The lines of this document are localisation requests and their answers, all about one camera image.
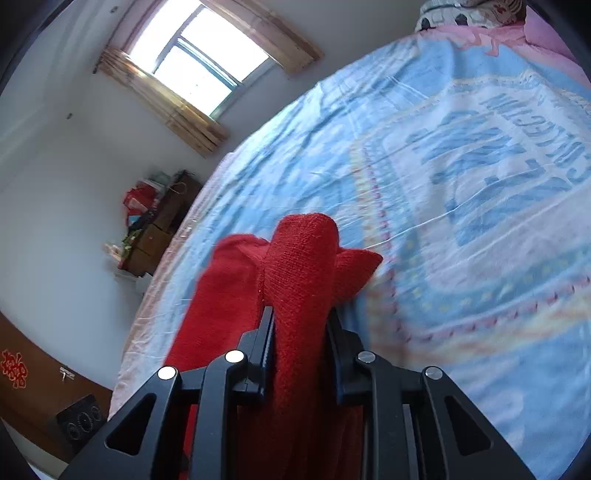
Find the black speaker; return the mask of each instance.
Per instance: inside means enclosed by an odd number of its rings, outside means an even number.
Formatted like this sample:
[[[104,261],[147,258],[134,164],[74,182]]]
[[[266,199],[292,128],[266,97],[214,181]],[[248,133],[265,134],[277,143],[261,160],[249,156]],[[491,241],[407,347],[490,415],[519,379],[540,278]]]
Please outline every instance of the black speaker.
[[[57,426],[69,445],[77,454],[84,445],[107,422],[94,395],[87,395],[56,415]]]

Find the bed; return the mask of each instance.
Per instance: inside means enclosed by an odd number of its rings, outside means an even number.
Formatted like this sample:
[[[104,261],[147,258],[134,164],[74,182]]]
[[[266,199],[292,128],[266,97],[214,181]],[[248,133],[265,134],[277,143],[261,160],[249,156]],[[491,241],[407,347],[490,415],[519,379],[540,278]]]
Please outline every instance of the bed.
[[[160,367],[230,233],[323,212],[384,261],[345,327],[442,366],[540,480],[591,430],[591,89],[522,25],[440,27],[320,82],[229,154],[165,254],[111,414]]]

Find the red cloth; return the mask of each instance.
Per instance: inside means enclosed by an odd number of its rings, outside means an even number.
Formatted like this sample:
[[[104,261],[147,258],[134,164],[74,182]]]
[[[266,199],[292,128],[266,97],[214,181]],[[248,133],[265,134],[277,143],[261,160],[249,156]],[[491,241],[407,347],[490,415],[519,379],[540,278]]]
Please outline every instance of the red cloth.
[[[285,217],[270,243],[232,235],[213,251],[166,363],[207,365],[273,306],[273,390],[263,407],[239,412],[239,480],[359,478],[362,416],[335,404],[324,330],[330,308],[353,297],[381,260],[339,247],[335,223],[318,213]],[[186,451],[193,430],[194,417]]]

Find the ceiling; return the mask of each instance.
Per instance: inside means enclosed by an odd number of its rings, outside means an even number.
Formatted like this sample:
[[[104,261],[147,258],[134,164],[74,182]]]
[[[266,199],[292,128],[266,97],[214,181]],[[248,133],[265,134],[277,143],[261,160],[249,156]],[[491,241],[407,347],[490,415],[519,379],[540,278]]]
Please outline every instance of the ceiling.
[[[74,0],[41,34],[0,95],[0,189],[31,143],[66,120],[132,0]]]

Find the beige curtain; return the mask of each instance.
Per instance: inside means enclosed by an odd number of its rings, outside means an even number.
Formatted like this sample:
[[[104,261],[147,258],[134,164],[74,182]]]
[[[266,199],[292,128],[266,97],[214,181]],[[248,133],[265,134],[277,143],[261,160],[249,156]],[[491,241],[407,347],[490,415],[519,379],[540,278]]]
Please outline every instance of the beige curtain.
[[[201,0],[261,47],[287,73],[299,72],[323,57],[312,43],[299,36],[285,20],[257,0]]]
[[[228,137],[215,120],[139,68],[118,48],[103,51],[99,70],[135,92],[164,125],[201,155],[209,155]]]

